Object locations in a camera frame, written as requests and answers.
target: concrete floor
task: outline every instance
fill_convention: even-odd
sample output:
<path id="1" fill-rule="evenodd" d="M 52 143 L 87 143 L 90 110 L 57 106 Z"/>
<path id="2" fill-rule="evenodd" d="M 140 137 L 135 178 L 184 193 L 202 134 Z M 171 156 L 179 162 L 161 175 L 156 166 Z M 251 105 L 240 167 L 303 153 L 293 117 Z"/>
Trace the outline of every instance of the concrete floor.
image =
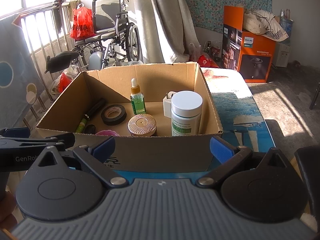
<path id="1" fill-rule="evenodd" d="M 273 140 L 289 160 L 301 147 L 320 143 L 320 96 L 309 110 L 320 82 L 320 67 L 271 67 L 268 83 L 248 84 Z"/>

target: cardboard box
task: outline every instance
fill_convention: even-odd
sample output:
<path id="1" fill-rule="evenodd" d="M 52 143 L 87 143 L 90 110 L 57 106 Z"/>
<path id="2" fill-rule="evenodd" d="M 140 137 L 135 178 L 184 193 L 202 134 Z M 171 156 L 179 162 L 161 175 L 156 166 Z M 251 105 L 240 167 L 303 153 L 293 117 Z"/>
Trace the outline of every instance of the cardboard box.
<path id="1" fill-rule="evenodd" d="M 131 137 L 127 123 L 133 117 L 130 102 L 131 79 L 136 78 L 144 93 L 147 113 L 157 121 L 157 137 Z M 203 98 L 201 135 L 171 136 L 171 119 L 163 114 L 162 99 L 169 91 L 192 90 Z M 139 172 L 206 171 L 212 161 L 209 141 L 222 134 L 222 125 L 199 65 L 195 62 L 108 67 L 81 72 L 53 103 L 37 125 L 41 136 L 74 132 L 86 111 L 99 99 L 125 107 L 127 118 L 107 126 L 97 113 L 88 124 L 100 130 L 114 130 L 116 150 L 108 160 L 111 168 Z M 76 134 L 75 146 L 93 145 L 104 136 Z"/>
<path id="2" fill-rule="evenodd" d="M 242 7 L 224 7 L 221 66 L 240 72 L 247 83 L 265 83 L 276 42 L 243 30 L 243 14 Z"/>

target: orange philips box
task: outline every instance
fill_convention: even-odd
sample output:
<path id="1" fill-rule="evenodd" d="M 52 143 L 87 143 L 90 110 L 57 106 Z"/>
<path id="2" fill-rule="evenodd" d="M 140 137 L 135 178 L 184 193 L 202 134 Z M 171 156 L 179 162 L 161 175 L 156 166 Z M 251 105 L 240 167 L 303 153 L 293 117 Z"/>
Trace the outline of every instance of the orange philips box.
<path id="1" fill-rule="evenodd" d="M 243 14 L 242 7 L 224 7 L 221 66 L 240 72 L 247 83 L 265 83 L 276 42 L 243 30 Z"/>

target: gray ribbed panel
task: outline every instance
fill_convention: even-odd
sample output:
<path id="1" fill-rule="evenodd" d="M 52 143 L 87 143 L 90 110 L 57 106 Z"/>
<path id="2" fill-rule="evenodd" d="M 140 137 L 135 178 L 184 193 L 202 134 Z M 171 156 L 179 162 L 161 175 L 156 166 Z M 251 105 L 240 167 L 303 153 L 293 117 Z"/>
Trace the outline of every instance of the gray ribbed panel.
<path id="1" fill-rule="evenodd" d="M 19 240 L 308 240 L 300 220 L 261 224 L 235 215 L 213 190 L 188 179 L 135 179 L 111 190 L 88 215 L 65 223 L 25 219 L 13 231 Z"/>

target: white curtain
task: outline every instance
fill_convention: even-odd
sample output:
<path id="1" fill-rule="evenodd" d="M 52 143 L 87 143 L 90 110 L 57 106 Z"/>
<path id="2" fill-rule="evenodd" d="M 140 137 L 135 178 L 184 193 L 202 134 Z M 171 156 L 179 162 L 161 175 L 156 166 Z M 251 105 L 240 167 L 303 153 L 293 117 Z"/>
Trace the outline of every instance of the white curtain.
<path id="1" fill-rule="evenodd" d="M 199 45 L 185 0 L 134 0 L 144 63 L 189 61 L 189 44 Z"/>

